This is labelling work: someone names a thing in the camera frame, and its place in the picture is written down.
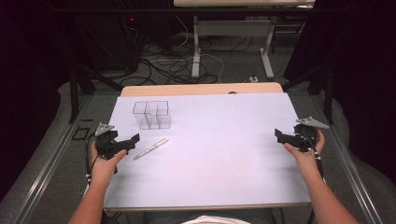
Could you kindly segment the black computer tower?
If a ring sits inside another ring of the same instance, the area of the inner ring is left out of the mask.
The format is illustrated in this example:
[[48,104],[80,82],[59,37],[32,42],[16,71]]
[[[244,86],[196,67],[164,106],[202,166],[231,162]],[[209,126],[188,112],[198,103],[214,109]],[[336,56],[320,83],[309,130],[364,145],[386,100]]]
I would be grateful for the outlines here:
[[97,70],[125,73],[137,70],[141,35],[126,18],[79,16],[76,22]]

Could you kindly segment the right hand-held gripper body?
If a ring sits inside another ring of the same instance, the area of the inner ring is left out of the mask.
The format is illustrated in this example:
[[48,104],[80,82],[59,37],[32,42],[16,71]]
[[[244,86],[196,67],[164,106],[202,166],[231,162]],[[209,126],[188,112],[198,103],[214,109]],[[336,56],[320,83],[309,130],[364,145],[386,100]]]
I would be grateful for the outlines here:
[[297,119],[297,125],[294,127],[295,136],[300,140],[296,147],[306,152],[312,149],[318,140],[318,129],[329,129],[330,126],[322,123],[312,117],[305,119]]

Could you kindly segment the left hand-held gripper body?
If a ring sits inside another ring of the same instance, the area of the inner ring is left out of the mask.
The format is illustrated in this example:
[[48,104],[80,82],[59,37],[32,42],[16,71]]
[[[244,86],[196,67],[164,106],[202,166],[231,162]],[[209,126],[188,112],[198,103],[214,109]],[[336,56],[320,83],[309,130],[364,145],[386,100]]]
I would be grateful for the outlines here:
[[96,137],[98,154],[107,160],[112,159],[114,155],[122,149],[127,149],[129,147],[127,141],[117,142],[115,140],[118,136],[118,132],[114,131],[113,125],[100,123],[94,135]]

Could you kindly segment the person's left hand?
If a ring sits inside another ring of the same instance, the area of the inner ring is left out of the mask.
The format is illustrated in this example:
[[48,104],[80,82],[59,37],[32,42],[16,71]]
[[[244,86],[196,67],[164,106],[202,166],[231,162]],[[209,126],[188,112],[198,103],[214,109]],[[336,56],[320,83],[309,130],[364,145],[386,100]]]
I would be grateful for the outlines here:
[[127,151],[122,149],[110,160],[103,159],[97,152],[96,142],[91,145],[90,171],[91,187],[106,189],[114,175],[118,163],[126,156]]

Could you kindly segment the person's right hand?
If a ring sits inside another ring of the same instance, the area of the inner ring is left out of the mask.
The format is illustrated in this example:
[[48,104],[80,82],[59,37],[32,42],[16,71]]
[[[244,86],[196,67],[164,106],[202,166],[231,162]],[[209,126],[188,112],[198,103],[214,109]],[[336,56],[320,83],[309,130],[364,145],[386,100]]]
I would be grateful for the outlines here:
[[303,179],[312,176],[321,177],[320,170],[317,165],[316,155],[321,155],[321,151],[325,145],[325,137],[321,130],[317,130],[317,143],[315,149],[308,152],[300,152],[298,149],[286,143],[284,148],[293,156],[301,172]]

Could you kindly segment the white table mat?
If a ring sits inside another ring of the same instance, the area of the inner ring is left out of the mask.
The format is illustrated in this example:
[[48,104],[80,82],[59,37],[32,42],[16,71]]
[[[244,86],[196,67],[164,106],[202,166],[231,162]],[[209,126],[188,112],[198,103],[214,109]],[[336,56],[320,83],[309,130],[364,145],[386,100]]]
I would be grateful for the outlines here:
[[[108,210],[165,210],[309,203],[294,158],[275,129],[292,133],[297,115],[285,93],[167,96],[171,128],[141,130],[136,97],[121,97],[110,122],[121,140],[140,141],[118,165]],[[134,161],[162,139],[169,141]]]

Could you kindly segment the clear plastic organizer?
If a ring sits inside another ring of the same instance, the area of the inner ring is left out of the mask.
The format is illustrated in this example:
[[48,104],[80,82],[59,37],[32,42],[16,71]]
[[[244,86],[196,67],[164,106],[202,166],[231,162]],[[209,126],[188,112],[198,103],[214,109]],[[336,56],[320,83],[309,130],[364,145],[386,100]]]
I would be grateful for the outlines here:
[[171,128],[170,110],[167,101],[136,102],[133,114],[141,130]]

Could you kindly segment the white metal desk frame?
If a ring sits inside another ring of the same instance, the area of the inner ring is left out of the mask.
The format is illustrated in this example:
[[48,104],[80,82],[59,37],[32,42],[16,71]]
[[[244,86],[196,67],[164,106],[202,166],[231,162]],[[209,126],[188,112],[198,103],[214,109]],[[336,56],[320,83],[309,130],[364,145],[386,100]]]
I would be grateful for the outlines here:
[[[287,9],[288,7],[303,6],[309,9],[316,0],[174,0],[175,7],[191,7],[192,9],[220,9],[221,7],[242,9]],[[276,16],[270,16],[266,21],[239,20],[239,21],[202,21],[193,17],[194,55],[192,75],[199,76],[201,47],[199,40],[205,35],[262,35],[265,45],[260,49],[262,65],[267,78],[273,79],[274,72],[269,60],[269,51],[275,34]]]

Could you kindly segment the silver pen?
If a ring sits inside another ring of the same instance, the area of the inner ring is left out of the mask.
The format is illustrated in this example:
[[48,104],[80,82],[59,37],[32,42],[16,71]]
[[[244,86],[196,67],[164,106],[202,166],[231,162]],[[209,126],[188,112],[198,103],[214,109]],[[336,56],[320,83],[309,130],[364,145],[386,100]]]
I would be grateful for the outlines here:
[[165,138],[162,139],[161,141],[159,141],[158,143],[154,144],[153,146],[145,149],[144,151],[140,152],[139,154],[134,156],[134,161],[139,160],[140,158],[146,156],[147,154],[149,154],[151,151],[155,150],[156,148],[166,144],[169,141],[169,139]]

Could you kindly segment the person's clothing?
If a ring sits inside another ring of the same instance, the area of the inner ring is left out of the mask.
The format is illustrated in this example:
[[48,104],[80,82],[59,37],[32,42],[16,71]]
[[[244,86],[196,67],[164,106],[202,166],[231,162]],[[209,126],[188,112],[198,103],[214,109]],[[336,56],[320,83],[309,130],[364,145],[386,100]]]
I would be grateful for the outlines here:
[[144,224],[276,224],[271,209],[147,212]]

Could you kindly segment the aluminium floor rail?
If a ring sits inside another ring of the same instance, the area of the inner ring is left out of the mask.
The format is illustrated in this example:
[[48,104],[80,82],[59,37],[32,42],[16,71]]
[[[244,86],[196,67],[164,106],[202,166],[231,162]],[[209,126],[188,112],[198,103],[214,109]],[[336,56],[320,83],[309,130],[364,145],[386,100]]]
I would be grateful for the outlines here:
[[353,197],[359,204],[364,219],[367,221],[367,224],[384,224],[382,217],[375,207],[373,198],[361,179],[361,172],[358,170],[356,163],[353,161],[349,150],[337,133],[336,128],[330,124],[329,119],[326,117],[321,98],[319,96],[312,96],[311,100],[315,109],[318,111],[318,119],[330,125],[330,128],[326,131],[326,139],[332,145],[332,152],[336,155],[343,174],[347,179],[348,187],[352,190]]
[[17,180],[15,189],[20,198],[11,224],[27,224],[33,214],[77,128],[78,120],[90,105],[92,96],[82,96],[79,100],[78,114],[72,123],[69,122],[69,101],[61,101],[55,119]]

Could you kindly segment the black metal stand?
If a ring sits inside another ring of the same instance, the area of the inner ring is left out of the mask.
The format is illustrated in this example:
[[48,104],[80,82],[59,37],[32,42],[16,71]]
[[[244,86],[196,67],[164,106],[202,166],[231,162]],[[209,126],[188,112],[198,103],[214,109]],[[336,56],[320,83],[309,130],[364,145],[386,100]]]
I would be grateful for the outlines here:
[[71,117],[69,122],[73,123],[79,114],[79,100],[78,89],[82,89],[85,94],[92,95],[95,92],[95,87],[92,83],[92,78],[97,79],[116,91],[121,91],[123,87],[120,84],[110,80],[108,77],[101,75],[94,71],[88,65],[80,62],[72,62],[68,69],[69,72],[69,87],[70,87],[70,102],[71,102]]
[[309,95],[318,95],[321,90],[324,90],[324,115],[330,124],[332,120],[332,96],[333,96],[333,80],[334,80],[334,66],[333,65],[318,65],[308,72],[302,74],[296,79],[282,85],[282,90],[287,91],[294,85],[312,78],[311,84],[308,86]]

